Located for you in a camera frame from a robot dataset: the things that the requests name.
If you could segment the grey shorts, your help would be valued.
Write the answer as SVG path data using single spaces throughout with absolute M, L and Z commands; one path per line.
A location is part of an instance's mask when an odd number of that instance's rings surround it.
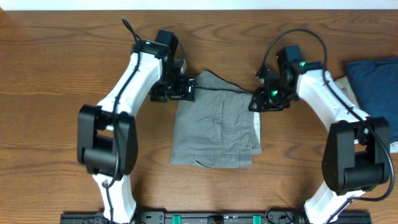
M 241 168 L 261 154 L 261 119 L 249 111 L 252 95 L 208 71 L 195 79 L 194 101 L 179 101 L 175 116 L 173 165 Z

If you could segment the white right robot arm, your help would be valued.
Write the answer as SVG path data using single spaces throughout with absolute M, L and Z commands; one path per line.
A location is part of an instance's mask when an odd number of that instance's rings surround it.
M 328 132 L 322 159 L 323 183 L 297 212 L 267 214 L 268 223 L 370 223 L 368 212 L 345 208 L 378 185 L 393 183 L 390 127 L 383 117 L 360 110 L 338 88 L 323 62 L 303 59 L 299 46 L 277 53 L 279 72 L 263 63 L 256 72 L 263 82 L 249 111 L 282 111 L 303 100 Z

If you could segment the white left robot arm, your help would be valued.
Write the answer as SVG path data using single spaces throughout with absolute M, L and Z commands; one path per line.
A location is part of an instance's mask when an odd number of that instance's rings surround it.
M 95 106 L 78 113 L 78 162 L 98 184 L 104 211 L 82 223 L 131 223 L 136 213 L 130 174 L 136 164 L 136 116 L 146 97 L 154 102 L 193 101 L 195 81 L 176 60 L 179 40 L 159 30 L 155 40 L 135 37 L 128 66 L 113 89 Z

